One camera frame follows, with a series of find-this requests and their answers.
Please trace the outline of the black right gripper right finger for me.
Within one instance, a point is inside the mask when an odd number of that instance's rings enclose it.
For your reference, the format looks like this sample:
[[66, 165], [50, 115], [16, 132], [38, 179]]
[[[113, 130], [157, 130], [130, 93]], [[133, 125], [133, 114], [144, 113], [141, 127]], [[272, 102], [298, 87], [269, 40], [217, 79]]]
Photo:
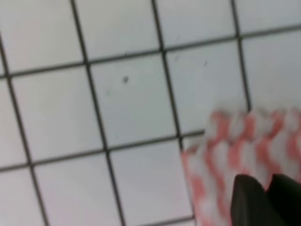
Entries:
[[272, 206], [290, 226], [301, 224], [301, 184], [283, 174], [274, 174], [267, 190]]

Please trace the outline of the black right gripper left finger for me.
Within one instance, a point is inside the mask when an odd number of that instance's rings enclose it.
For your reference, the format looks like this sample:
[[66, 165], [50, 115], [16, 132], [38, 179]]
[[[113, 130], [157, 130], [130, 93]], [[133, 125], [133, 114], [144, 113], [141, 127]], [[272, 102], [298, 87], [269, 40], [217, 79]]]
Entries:
[[281, 226], [282, 219], [272, 207], [261, 184], [248, 175], [237, 175], [231, 199], [233, 226]]

